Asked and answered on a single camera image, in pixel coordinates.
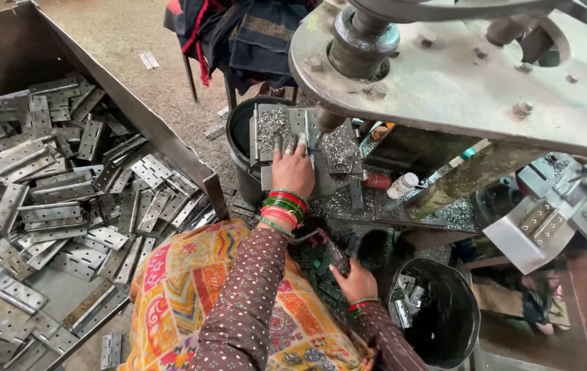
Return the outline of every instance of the dusty floor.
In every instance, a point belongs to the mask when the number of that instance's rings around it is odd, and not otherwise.
[[[204,132],[223,120],[216,114],[227,105],[223,76],[216,71],[209,88],[199,79],[200,69],[191,61],[199,102],[192,99],[174,33],[163,27],[166,0],[36,0],[42,10],[77,41],[127,89],[154,110],[220,175],[236,187],[236,177],[224,135],[207,140]],[[11,2],[0,0],[0,10]],[[139,52],[152,52],[160,67],[147,70]],[[253,87],[240,103],[256,94]],[[67,371],[99,370],[101,338],[124,333],[123,360],[129,354],[129,328],[133,305],[113,318],[64,363]]]

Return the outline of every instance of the chair leg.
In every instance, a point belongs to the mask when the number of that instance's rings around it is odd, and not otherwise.
[[[291,101],[293,104],[296,104],[296,98],[298,97],[298,87],[293,88],[293,93],[291,93]]]
[[[195,103],[197,101],[197,91],[195,90],[195,80],[193,80],[193,72],[191,71],[191,62],[187,56],[183,56],[183,63],[186,64],[186,75],[188,76],[188,86],[191,88],[191,95]]]
[[[225,77],[225,94],[227,94],[227,106],[231,112],[236,107],[236,89],[227,77]]]

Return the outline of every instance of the white plastic bottle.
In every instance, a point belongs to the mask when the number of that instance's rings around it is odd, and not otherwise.
[[[392,199],[402,198],[415,189],[417,184],[419,184],[419,178],[414,173],[407,172],[392,183],[387,190],[387,195]]]

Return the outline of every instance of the polka dot sleeve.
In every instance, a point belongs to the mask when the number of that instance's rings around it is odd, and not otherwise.
[[[191,370],[263,370],[268,323],[284,277],[287,240],[260,228],[243,242],[214,309],[200,329]]]
[[[358,318],[367,343],[380,350],[383,370],[426,371],[424,362],[405,341],[380,302],[370,302],[360,308]]]

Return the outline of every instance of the black bucket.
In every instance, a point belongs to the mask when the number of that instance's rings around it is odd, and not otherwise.
[[[239,181],[239,192],[245,202],[253,205],[259,205],[267,196],[266,192],[261,190],[262,164],[256,163],[250,167],[250,119],[255,113],[256,104],[294,105],[289,99],[254,97],[237,105],[227,118],[225,132],[230,144],[230,157]]]
[[[405,340],[425,364],[446,370],[458,367],[472,353],[481,324],[470,285],[452,267],[418,257],[400,266],[393,277],[390,275],[388,302],[399,274],[415,277],[415,285],[425,289],[429,298],[429,306],[421,309],[412,326],[404,330]]]

